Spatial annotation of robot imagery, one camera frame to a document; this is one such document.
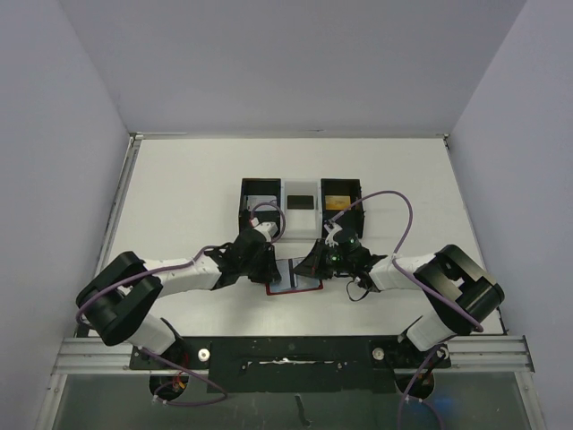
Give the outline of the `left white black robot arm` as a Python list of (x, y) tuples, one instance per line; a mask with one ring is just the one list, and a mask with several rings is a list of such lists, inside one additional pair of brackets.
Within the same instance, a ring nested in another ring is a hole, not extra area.
[(159, 366), (173, 367), (183, 347), (167, 320), (151, 313), (156, 300), (191, 290), (214, 291), (242, 277), (260, 284), (279, 280), (275, 234), (275, 224), (262, 223), (233, 242), (207, 245), (191, 259), (166, 262), (123, 252), (76, 297), (76, 321), (88, 324), (108, 346), (129, 342), (150, 351)]

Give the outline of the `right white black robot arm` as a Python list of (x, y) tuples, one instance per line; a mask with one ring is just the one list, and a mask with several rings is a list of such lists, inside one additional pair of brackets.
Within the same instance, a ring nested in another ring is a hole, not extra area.
[(505, 299), (498, 282), (457, 245), (417, 257), (377, 255), (351, 229), (335, 228), (318, 239), (294, 274), (317, 280), (350, 278), (367, 292), (421, 290), (432, 310), (403, 332), (401, 360), (419, 366), (431, 348), (477, 331)]

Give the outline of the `silver magnetic stripe card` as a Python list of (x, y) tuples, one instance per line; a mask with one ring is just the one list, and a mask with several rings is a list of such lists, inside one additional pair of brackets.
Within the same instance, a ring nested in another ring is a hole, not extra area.
[(256, 194), (252, 194), (252, 195), (247, 195), (246, 196), (246, 209), (249, 211), (252, 211), (257, 205), (263, 204), (263, 203), (275, 203), (277, 201), (277, 197), (274, 195), (256, 195)]

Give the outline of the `red leather card holder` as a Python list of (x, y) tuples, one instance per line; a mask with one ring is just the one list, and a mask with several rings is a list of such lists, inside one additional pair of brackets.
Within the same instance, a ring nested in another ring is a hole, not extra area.
[(321, 280), (299, 276), (294, 273), (294, 268), (302, 260), (303, 258), (278, 260), (277, 267), (281, 280), (267, 284), (266, 295), (280, 296), (322, 290), (323, 284)]

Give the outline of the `silver VIP card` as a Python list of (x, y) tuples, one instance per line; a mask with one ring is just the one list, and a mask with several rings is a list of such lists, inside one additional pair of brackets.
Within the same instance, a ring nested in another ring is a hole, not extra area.
[(293, 277), (293, 291), (313, 291), (323, 289), (322, 281), (320, 279), (308, 278), (299, 275)]

